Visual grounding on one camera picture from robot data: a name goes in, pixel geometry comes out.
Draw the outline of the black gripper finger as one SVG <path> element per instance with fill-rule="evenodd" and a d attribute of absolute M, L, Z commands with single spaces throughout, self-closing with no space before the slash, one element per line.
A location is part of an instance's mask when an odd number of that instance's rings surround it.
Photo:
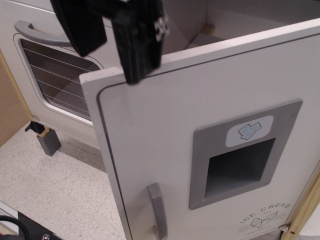
<path fill-rule="evenodd" d="M 126 83 L 138 84 L 161 65 L 169 20 L 161 0 L 130 0 L 111 19 Z"/>
<path fill-rule="evenodd" d="M 84 57 L 107 42 L 103 18 L 88 0 L 52 0 L 52 8 L 76 52 Z"/>

